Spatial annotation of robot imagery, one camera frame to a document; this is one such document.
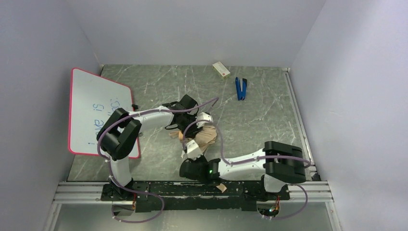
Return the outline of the beige folding umbrella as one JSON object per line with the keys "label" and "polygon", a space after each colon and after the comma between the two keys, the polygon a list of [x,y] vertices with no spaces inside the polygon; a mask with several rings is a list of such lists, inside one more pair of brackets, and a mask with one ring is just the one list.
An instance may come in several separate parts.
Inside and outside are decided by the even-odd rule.
{"label": "beige folding umbrella", "polygon": [[[179,139],[182,142],[181,130],[172,131],[169,133],[170,138]],[[195,142],[199,146],[201,152],[204,154],[209,145],[216,142],[217,132],[214,126],[203,126],[202,130],[198,132],[194,138]]]}

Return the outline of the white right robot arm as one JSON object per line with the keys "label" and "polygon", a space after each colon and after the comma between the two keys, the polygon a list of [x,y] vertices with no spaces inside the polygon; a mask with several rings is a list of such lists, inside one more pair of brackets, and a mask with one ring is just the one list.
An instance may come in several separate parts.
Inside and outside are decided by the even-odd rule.
{"label": "white right robot arm", "polygon": [[261,176],[266,192],[278,193],[286,184],[305,182],[305,169],[311,166],[311,161],[303,158],[301,148],[275,141],[265,142],[264,148],[250,154],[207,160],[199,145],[191,140],[183,155],[186,159],[179,169],[182,178],[215,186],[222,193],[227,190],[225,180],[234,181],[251,174]]}

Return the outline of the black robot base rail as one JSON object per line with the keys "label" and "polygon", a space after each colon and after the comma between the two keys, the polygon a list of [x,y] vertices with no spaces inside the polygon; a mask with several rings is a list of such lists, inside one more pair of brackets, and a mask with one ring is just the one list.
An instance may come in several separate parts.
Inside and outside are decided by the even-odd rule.
{"label": "black robot base rail", "polygon": [[135,211],[153,212],[163,210],[213,210],[240,209],[257,211],[258,202],[289,200],[288,186],[279,192],[266,192],[260,180],[224,181],[227,186],[221,192],[215,186],[192,181],[136,181],[130,198],[121,199],[108,184],[102,188],[100,200],[114,205],[127,205]]}

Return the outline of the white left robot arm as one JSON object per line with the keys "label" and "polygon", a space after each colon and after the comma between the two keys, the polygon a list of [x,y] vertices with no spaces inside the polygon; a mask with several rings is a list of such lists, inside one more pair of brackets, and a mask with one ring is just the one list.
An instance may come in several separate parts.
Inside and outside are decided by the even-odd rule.
{"label": "white left robot arm", "polygon": [[129,170],[129,154],[140,133],[153,128],[175,127],[194,138],[201,131],[194,125],[199,104],[189,95],[181,100],[165,103],[151,110],[130,113],[123,108],[116,109],[97,133],[97,152],[109,163],[109,186],[121,199],[130,198],[133,178]]}

